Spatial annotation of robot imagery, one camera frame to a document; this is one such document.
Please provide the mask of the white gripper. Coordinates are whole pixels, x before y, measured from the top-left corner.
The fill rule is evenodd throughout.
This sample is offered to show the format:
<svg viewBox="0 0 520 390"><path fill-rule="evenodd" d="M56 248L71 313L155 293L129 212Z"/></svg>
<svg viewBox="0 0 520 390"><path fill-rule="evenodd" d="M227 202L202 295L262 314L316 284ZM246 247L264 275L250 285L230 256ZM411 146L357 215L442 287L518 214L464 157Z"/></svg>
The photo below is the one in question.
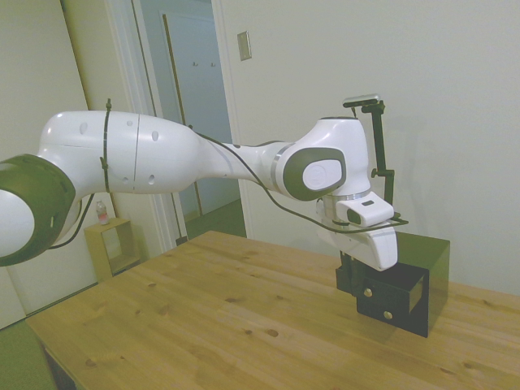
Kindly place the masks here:
<svg viewBox="0 0 520 390"><path fill-rule="evenodd" d="M362 291L362 263L384 271L397 263L397 234L390 223L375 225L375 230L354 232L361 226L351 224L344 228L345 232L331 232L319 228L318 237L324 242L339 249L340 253L340 289L350 289L350 257L351 287L353 292Z"/></svg>

